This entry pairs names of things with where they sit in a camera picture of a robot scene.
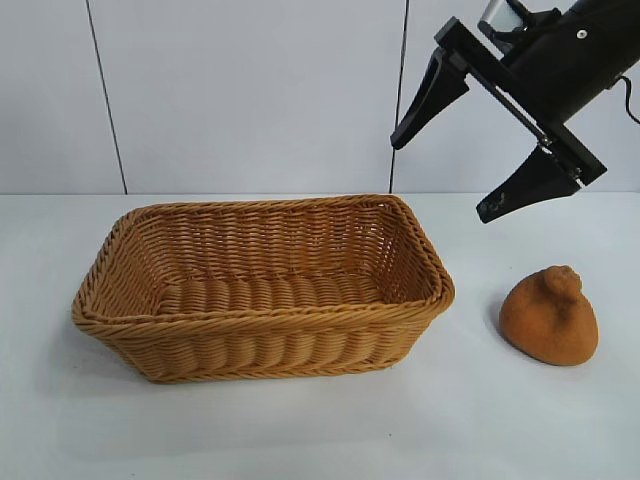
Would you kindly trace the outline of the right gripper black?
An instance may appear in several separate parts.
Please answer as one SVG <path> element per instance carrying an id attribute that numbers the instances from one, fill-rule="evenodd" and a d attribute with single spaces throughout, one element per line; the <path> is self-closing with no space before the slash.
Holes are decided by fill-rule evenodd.
<path id="1" fill-rule="evenodd" d="M 496 58 L 457 18 L 438 31 L 419 89 L 390 136 L 404 148 L 434 117 L 469 91 L 472 74 L 546 147 L 535 147 L 518 169 L 476 206 L 483 223 L 589 185 L 605 166 L 566 122 L 635 64 L 632 9 L 488 9 L 479 30 Z"/>

